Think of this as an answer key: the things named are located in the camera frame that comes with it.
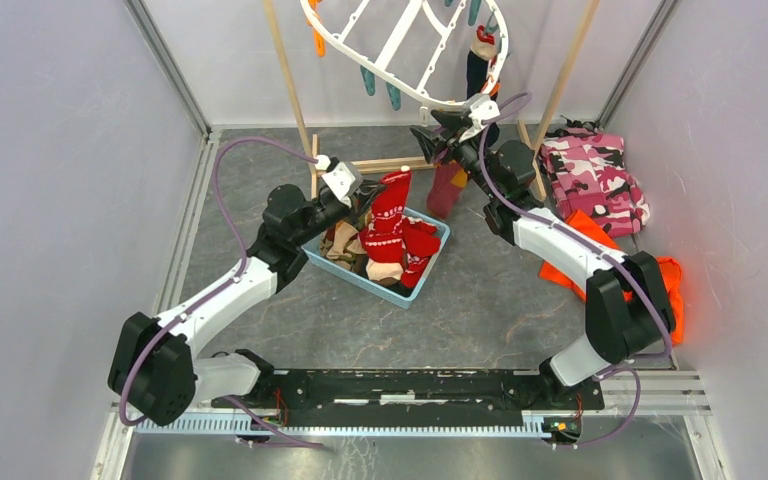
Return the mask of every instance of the camouflage pattern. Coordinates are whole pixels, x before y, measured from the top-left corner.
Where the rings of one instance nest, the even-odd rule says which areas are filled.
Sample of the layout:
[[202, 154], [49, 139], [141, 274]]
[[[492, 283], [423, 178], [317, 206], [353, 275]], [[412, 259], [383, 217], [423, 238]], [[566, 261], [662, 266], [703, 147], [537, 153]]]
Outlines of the camouflage pattern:
[[543, 142], [540, 160], [564, 218], [582, 210], [611, 237], [637, 233], [649, 221], [649, 205], [623, 164], [622, 137], [566, 128]]

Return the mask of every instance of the red sock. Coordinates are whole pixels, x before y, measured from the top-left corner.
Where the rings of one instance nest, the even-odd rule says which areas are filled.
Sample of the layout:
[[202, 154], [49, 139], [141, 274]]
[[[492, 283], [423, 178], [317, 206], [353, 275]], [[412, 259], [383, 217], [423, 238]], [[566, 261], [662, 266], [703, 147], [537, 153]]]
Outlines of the red sock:
[[372, 220], [360, 232], [360, 242], [369, 258], [378, 263], [402, 263], [402, 220], [411, 181], [410, 170], [385, 175], [387, 189], [375, 199]]
[[423, 221], [411, 222], [408, 219], [405, 219], [403, 225], [408, 265], [402, 273], [401, 282], [408, 288], [414, 288], [428, 268], [431, 257], [440, 250], [440, 239], [433, 235], [437, 231], [434, 225]]

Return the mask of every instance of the orange cloth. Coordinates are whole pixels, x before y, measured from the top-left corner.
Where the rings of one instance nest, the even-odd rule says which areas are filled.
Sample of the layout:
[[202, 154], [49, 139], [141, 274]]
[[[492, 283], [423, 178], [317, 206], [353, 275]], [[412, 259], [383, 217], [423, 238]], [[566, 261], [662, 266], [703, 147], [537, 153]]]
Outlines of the orange cloth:
[[[597, 241], [606, 247], [610, 247], [619, 250], [619, 246], [614, 243], [611, 237], [602, 230], [602, 228], [593, 221], [586, 213], [581, 210], [575, 211], [567, 219], [567, 223], [586, 235], [591, 240]], [[684, 341], [684, 300], [681, 298], [681, 291], [679, 290], [679, 284], [681, 283], [681, 265], [670, 257], [658, 257], [658, 267], [661, 269], [661, 276], [664, 278], [664, 286], [667, 288], [667, 296], [670, 299], [670, 306], [673, 308], [673, 315], [676, 319], [676, 328], [672, 332], [670, 337], [673, 340], [673, 345], [679, 345]], [[549, 264], [549, 262], [543, 262], [543, 267], [540, 269], [540, 278], [548, 280], [550, 282], [557, 283], [562, 287], [566, 287], [575, 292], [582, 300], [586, 299], [586, 296], [578, 285], [567, 278], [557, 268]], [[626, 301], [631, 300], [631, 294], [625, 293]]]

